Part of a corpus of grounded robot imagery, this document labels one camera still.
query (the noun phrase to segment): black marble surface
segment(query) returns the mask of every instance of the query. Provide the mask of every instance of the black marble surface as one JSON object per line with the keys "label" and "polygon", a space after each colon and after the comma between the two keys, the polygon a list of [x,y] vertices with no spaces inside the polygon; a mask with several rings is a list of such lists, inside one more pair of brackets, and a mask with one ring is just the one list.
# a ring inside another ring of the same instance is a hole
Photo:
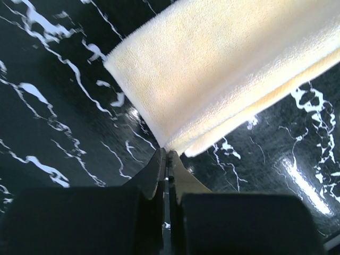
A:
{"label": "black marble surface", "polygon": [[[23,188],[121,185],[144,167],[156,140],[103,59],[172,2],[2,0],[2,212]],[[329,240],[340,230],[339,77],[336,65],[185,166],[213,191],[296,194]]]}

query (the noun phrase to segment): folded towel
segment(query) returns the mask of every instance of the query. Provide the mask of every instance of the folded towel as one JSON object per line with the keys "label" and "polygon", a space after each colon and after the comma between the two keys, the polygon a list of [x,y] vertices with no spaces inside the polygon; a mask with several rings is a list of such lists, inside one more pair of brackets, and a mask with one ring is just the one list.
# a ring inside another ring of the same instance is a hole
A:
{"label": "folded towel", "polygon": [[104,66],[161,147],[195,156],[339,61],[339,0],[179,0]]}

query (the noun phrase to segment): towel fold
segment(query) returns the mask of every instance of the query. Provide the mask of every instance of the towel fold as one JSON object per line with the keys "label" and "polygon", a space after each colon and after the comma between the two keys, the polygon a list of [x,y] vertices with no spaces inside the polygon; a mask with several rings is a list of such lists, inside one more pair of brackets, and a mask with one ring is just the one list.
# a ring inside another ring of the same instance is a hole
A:
{"label": "towel fold", "polygon": [[178,0],[104,66],[161,147],[195,156],[339,61],[339,0]]}

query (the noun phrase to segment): cream microfiber towel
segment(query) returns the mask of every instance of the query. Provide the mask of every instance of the cream microfiber towel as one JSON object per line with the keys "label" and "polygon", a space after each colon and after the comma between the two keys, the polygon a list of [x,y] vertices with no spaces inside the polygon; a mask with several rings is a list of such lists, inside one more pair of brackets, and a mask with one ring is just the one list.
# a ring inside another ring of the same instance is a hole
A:
{"label": "cream microfiber towel", "polygon": [[159,145],[195,156],[340,61],[340,0],[178,0],[105,68]]}

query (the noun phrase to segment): white marble veining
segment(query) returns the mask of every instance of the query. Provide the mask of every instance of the white marble veining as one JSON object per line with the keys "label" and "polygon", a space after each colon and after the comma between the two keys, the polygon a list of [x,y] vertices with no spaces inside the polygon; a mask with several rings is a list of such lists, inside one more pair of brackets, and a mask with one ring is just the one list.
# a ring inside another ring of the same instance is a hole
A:
{"label": "white marble veining", "polygon": [[121,164],[121,167],[119,168],[119,173],[120,173],[120,176],[122,176],[122,177],[124,177],[124,178],[128,178],[128,179],[131,179],[132,177],[131,176],[128,176],[128,175],[125,175],[125,174],[123,174],[123,168],[124,168],[124,165],[123,165],[123,162],[122,162],[122,160],[121,160],[121,158],[117,155],[117,153],[116,152],[114,152],[113,150],[111,150],[111,148],[108,146],[108,145],[106,145],[105,143],[103,143],[103,142],[101,142],[111,153],[113,153],[115,156],[116,156],[116,158],[118,159],[118,161],[120,162],[120,164]]}
{"label": "white marble veining", "polygon": [[149,3],[148,0],[143,0],[143,2],[146,3],[146,4],[149,6],[149,8],[152,10],[152,12],[153,12],[155,15],[157,15],[157,13],[156,13],[156,12],[154,11],[154,9],[151,7],[151,5],[150,5],[150,3]]}
{"label": "white marble veining", "polygon": [[[62,26],[60,24],[52,24],[43,15],[38,13],[38,11],[34,7],[34,5],[29,0],[12,0],[12,2],[15,3],[15,4],[25,4],[27,6],[27,11],[24,14],[24,13],[20,13],[19,11],[16,11],[16,10],[10,8],[8,5],[5,4],[6,7],[8,8],[8,10],[13,15],[19,16],[21,18],[22,24],[19,24],[16,21],[9,20],[9,17],[0,16],[0,18],[4,21],[10,23],[10,24],[15,25],[19,29],[24,30],[29,36],[36,38],[39,41],[39,43],[41,43],[43,48],[45,48],[45,50],[47,50],[49,53],[56,56],[56,58],[61,63],[68,65],[69,68],[74,73],[74,76],[75,76],[75,79],[77,81],[78,86],[81,88],[83,93],[87,96],[87,98],[89,100],[91,100],[96,105],[96,107],[99,111],[108,114],[108,116],[113,121],[116,120],[117,118],[113,116],[111,111],[103,108],[101,106],[100,102],[96,99],[93,99],[92,96],[90,95],[90,93],[88,93],[88,91],[86,90],[86,88],[82,84],[81,72],[80,72],[79,68],[74,63],[72,63],[69,59],[64,59],[58,52],[56,52],[56,51],[54,51],[50,48],[49,43],[51,43],[51,42],[59,43],[61,40],[65,39],[65,38],[70,38],[75,33],[80,32],[80,33],[83,33],[84,36],[86,36],[86,34],[82,30],[82,28],[79,27],[79,28],[67,29],[65,26]],[[107,22],[110,25],[111,29],[122,39],[122,36],[117,32],[115,27],[107,20],[107,16],[98,8],[98,6],[93,1],[82,0],[82,3],[83,4],[92,4],[97,9],[97,11],[101,15],[101,17],[105,20],[105,22]],[[55,19],[69,18],[70,23],[72,25],[74,25],[71,17],[65,11],[55,14],[55,15],[53,15],[53,17]],[[32,27],[33,27],[33,24],[35,24],[35,23],[39,24],[43,28],[43,32],[38,32],[38,31],[33,30]],[[93,52],[93,55],[87,60],[89,64],[91,64],[91,62],[97,60],[98,58],[100,58],[102,61],[105,61],[106,56],[101,52],[101,50],[99,49],[99,47],[97,45],[95,45],[93,43],[88,44],[86,42],[85,37],[81,40],[81,43],[84,45],[84,47],[87,50]],[[7,68],[6,68],[5,63],[3,63],[2,61],[0,61],[0,71],[1,71],[0,82],[5,84],[5,85],[11,86],[16,91],[19,98],[32,111],[32,113],[34,114],[34,117],[36,119],[45,120],[51,128],[53,128],[54,130],[63,132],[68,137],[68,139],[73,143],[73,149],[71,151],[71,150],[64,149],[64,147],[58,141],[52,140],[52,142],[56,145],[56,147],[58,149],[60,149],[62,152],[64,152],[65,155],[67,155],[67,158],[75,158],[79,162],[82,169],[84,169],[84,171],[94,180],[95,185],[105,186],[106,183],[104,181],[100,180],[97,176],[91,174],[91,172],[86,168],[86,162],[81,157],[82,155],[86,154],[86,151],[79,148],[80,141],[73,136],[71,129],[66,124],[58,121],[58,116],[55,113],[55,110],[53,110],[53,105],[49,103],[48,99],[45,96],[43,96],[43,94],[38,90],[38,88],[36,86],[34,86],[30,83],[26,83],[26,82],[22,82],[19,85],[17,85],[17,84],[13,84],[13,83],[7,81],[7,79],[5,77],[6,74],[7,74]],[[111,87],[109,83],[107,83],[105,81],[101,81],[101,80],[97,80],[96,85],[105,86],[105,87],[108,87],[108,88]],[[41,116],[39,114],[39,111],[35,110],[31,106],[31,104],[25,99],[26,93],[35,96],[40,102],[45,104],[46,107],[49,109],[51,115],[49,117]],[[112,107],[121,107],[124,104],[124,93],[117,92],[116,94],[117,94],[117,101],[112,102],[110,105]],[[149,143],[150,146],[152,146],[152,148],[154,148],[153,145],[149,141],[147,141],[145,138],[142,138],[141,136],[137,135],[137,133],[135,133],[134,131],[133,131],[133,133],[137,137],[143,139],[143,141]],[[130,146],[129,141],[127,141],[126,150],[129,152],[129,154],[131,155],[131,157],[134,160],[136,160],[138,162],[142,162],[141,160],[138,160],[134,157],[133,153],[131,152],[131,149],[134,149],[134,147]],[[122,161],[120,160],[120,158],[118,157],[117,154],[115,154],[115,156],[119,159],[119,161],[121,163],[121,168],[119,169],[121,176],[131,178],[130,176],[122,174],[123,163],[122,163]],[[32,157],[28,156],[28,158],[26,158],[26,159],[20,159],[19,157],[15,157],[15,158],[17,160],[21,161],[22,163],[27,163],[27,162],[36,163],[36,166],[42,167],[45,170],[47,169],[46,167],[48,167],[48,166],[44,166],[43,164],[41,164],[39,160],[35,160],[34,156],[32,156]],[[62,183],[62,186],[67,186],[67,187],[69,186],[69,184],[66,184],[65,181],[60,182],[60,183]]]}
{"label": "white marble veining", "polygon": [[169,223],[167,223],[167,222],[164,222],[164,224],[165,224],[165,229],[167,229],[167,230],[170,230],[171,229],[171,225],[169,224]]}
{"label": "white marble veining", "polygon": [[254,126],[256,126],[259,123],[259,120],[257,119],[257,116],[253,116],[249,120],[247,120],[247,126],[246,128],[248,130],[252,130]]}
{"label": "white marble veining", "polygon": [[231,146],[231,145],[228,143],[227,139],[225,139],[225,137],[223,137],[223,139],[224,139],[224,143],[222,143],[222,148],[221,148],[221,150],[225,150],[224,155],[226,155],[226,156],[233,155],[233,156],[235,156],[236,158],[241,159],[240,154],[237,153],[237,151],[234,149],[234,147]]}
{"label": "white marble veining", "polygon": [[238,173],[236,172],[236,169],[235,169],[235,166],[234,166],[234,164],[232,164],[232,163],[224,163],[224,162],[222,162],[221,160],[220,160],[220,158],[218,157],[218,155],[217,155],[217,151],[218,150],[227,150],[228,148],[229,149],[232,149],[233,150],[233,152],[231,153],[232,155],[234,155],[235,157],[237,157],[237,158],[241,158],[241,156],[234,150],[234,148],[231,146],[231,145],[229,145],[228,144],[228,142],[227,142],[227,140],[225,139],[225,142],[223,143],[224,144],[224,147],[222,146],[222,148],[220,148],[219,146],[218,146],[218,144],[216,143],[216,144],[214,144],[213,145],[213,147],[214,147],[214,152],[213,152],[213,154],[214,154],[214,156],[215,156],[215,160],[216,160],[216,163],[217,163],[217,165],[224,171],[224,172],[226,172],[226,169],[225,169],[225,167],[226,166],[229,166],[229,167],[231,167],[232,168],[232,170],[233,170],[233,173],[235,174],[235,177],[236,177],[236,183],[237,183],[237,188],[235,188],[234,187],[234,185],[232,185],[231,183],[230,183],[230,181],[226,178],[226,181],[228,182],[228,184],[234,189],[234,190],[236,190],[237,192],[240,192],[240,181],[241,182],[247,182],[247,180],[244,180],[244,179],[242,179],[242,178],[239,178],[239,175],[238,175]]}
{"label": "white marble veining", "polygon": [[298,185],[298,187],[306,194],[312,204],[315,206],[316,209],[321,211],[323,214],[332,214],[333,212],[330,211],[327,203],[323,201],[322,196],[318,194],[315,187],[313,187],[306,177],[304,176],[303,172],[298,169],[296,156],[294,154],[294,149],[297,143],[301,142],[304,137],[308,134],[309,130],[305,128],[305,133],[298,135],[297,137],[291,136],[290,130],[287,127],[280,126],[279,129],[285,129],[289,133],[290,137],[295,140],[293,148],[292,148],[292,157],[293,162],[289,158],[283,158],[281,164],[286,169],[288,175],[292,178],[292,180]]}
{"label": "white marble veining", "polygon": [[260,150],[261,150],[261,152],[262,152],[262,155],[263,155],[263,164],[265,164],[265,163],[266,163],[266,156],[265,156],[264,150],[262,149],[261,146],[259,146],[258,143],[254,142],[253,139],[252,139],[251,137],[249,137],[249,138],[250,138],[250,141],[251,141],[252,143],[254,143],[257,147],[260,148]]}
{"label": "white marble veining", "polygon": [[[327,146],[325,147],[323,147],[321,143],[316,144],[316,147],[320,148],[321,150],[320,161],[318,161],[318,163],[313,167],[315,169],[315,177],[320,181],[320,183],[323,183],[326,177],[322,172],[322,165],[328,160],[331,160],[336,168],[338,168],[339,165],[339,162],[335,160],[333,153],[333,149],[335,146],[333,131],[336,125],[336,121],[332,104],[329,101],[324,100],[324,95],[322,94],[322,92],[314,89],[310,82],[309,85],[309,90],[297,88],[295,91],[291,92],[291,95],[295,99],[298,109],[305,110],[307,113],[313,113],[311,118],[313,119],[313,127],[315,128],[316,133],[320,136],[322,141],[327,141]],[[310,100],[303,105],[300,104],[302,96],[308,92],[314,94],[314,98],[317,98],[319,101],[318,104],[313,105]],[[329,106],[331,112],[326,109],[326,105]],[[326,113],[329,116],[330,120],[328,123],[322,118],[322,112]],[[319,132],[321,130],[326,131],[326,135],[320,135]],[[328,182],[327,184],[324,184],[323,188],[319,192],[320,195],[324,197],[324,193],[329,192],[333,198],[340,202],[340,197],[336,196],[333,192],[333,189],[336,185],[336,182]]]}
{"label": "white marble veining", "polygon": [[140,139],[142,139],[144,142],[146,142],[147,144],[150,145],[150,147],[153,149],[153,150],[156,150],[156,148],[152,145],[152,143],[148,140],[146,140],[145,138],[141,137],[140,135],[138,135],[134,130],[133,128],[129,125],[129,128],[131,129],[132,133],[136,136],[136,137],[139,137]]}
{"label": "white marble veining", "polygon": [[1,151],[2,153],[10,154],[14,159],[16,159],[16,160],[18,160],[18,161],[20,161],[21,163],[24,163],[24,164],[32,162],[36,167],[38,167],[41,170],[43,170],[44,172],[48,173],[50,179],[53,182],[58,183],[59,185],[61,185],[64,188],[70,187],[69,179],[65,175],[63,175],[60,171],[58,171],[57,169],[42,164],[40,162],[40,160],[35,156],[28,155],[28,156],[26,156],[25,159],[18,157],[11,150],[11,148],[4,143],[4,141],[2,139],[0,139],[0,145],[3,147],[3,150]]}
{"label": "white marble veining", "polygon": [[2,204],[0,205],[0,213],[4,213],[6,210],[6,206],[13,201],[13,194],[9,192],[9,190],[2,184],[0,184],[0,191],[4,196]]}

